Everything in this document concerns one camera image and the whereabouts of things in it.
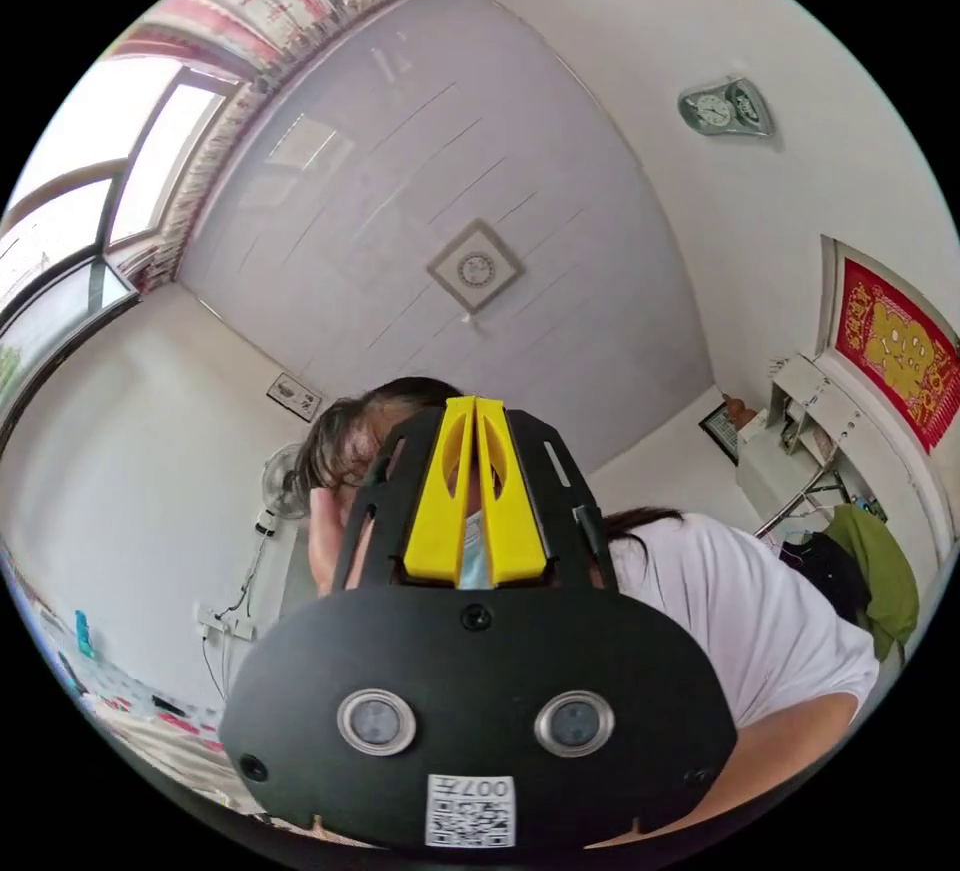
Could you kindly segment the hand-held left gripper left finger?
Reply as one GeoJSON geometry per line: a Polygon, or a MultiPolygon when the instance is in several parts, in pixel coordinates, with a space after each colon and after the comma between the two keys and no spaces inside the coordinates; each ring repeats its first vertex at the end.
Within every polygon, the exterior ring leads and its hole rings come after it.
{"type": "Polygon", "coordinates": [[[470,499],[476,398],[451,398],[438,418],[403,564],[421,583],[454,587],[470,499]]]}

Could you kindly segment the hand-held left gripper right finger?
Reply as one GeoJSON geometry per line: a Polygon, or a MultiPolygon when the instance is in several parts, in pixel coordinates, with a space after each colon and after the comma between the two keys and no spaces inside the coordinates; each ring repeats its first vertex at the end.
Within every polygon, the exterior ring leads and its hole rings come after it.
{"type": "Polygon", "coordinates": [[[493,585],[536,581],[547,558],[501,401],[475,401],[484,543],[493,585]]]}

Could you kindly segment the person's right hand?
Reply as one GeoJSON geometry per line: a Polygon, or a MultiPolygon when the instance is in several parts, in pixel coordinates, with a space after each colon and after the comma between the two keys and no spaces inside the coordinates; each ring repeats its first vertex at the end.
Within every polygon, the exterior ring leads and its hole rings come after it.
{"type": "Polygon", "coordinates": [[[318,487],[310,492],[308,564],[318,597],[332,588],[355,494],[353,486],[318,487]]]}

